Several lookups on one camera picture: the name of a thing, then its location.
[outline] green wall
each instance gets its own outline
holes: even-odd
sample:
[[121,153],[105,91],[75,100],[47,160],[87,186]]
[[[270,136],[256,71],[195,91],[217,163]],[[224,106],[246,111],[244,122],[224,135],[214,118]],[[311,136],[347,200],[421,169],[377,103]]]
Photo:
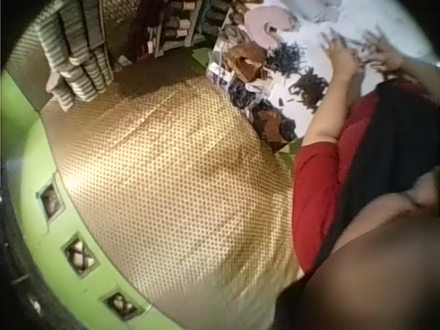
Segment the green wall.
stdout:
[[[180,329],[132,288],[96,244],[56,172],[38,114],[5,72],[1,77],[1,96],[2,162],[12,204],[32,258],[48,286],[90,329]],[[48,223],[36,193],[51,180],[58,187],[65,210]],[[62,250],[75,234],[84,239],[99,262],[82,279],[70,267]],[[121,321],[102,302],[116,290],[122,290],[145,312],[128,322]]]

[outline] diamond-shaped window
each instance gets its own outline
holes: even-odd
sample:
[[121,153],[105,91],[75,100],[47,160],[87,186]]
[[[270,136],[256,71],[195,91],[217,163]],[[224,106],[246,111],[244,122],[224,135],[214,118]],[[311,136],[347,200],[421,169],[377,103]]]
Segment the diamond-shaped window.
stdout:
[[79,237],[75,237],[65,248],[65,256],[69,264],[79,276],[85,276],[98,266],[98,262]]
[[124,294],[116,292],[104,300],[105,304],[123,321],[130,320],[140,314],[142,310],[135,306]]
[[54,220],[64,210],[63,201],[52,181],[41,189],[36,197],[40,200],[47,221]]

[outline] stacked sandals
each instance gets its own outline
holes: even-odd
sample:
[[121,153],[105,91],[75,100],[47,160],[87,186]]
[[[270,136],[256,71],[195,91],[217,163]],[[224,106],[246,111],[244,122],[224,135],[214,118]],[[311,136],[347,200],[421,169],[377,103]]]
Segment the stacked sandals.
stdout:
[[34,27],[52,71],[46,91],[64,111],[73,107],[76,98],[91,102],[106,91],[113,76],[98,0],[56,0],[39,15]]

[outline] red sleeve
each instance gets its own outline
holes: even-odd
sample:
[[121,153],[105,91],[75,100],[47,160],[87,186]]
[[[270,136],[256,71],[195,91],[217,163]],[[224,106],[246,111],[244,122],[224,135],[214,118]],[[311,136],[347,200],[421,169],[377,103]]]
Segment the red sleeve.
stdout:
[[302,270],[314,265],[333,223],[340,184],[338,146],[319,142],[302,147],[295,157],[292,230]]

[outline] polka dot fabric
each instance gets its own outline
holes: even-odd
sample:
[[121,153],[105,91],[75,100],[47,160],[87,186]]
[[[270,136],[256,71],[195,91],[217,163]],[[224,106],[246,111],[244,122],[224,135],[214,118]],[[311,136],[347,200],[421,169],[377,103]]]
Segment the polka dot fabric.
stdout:
[[292,178],[185,52],[41,116],[82,220],[111,262],[186,329],[266,330],[298,271]]

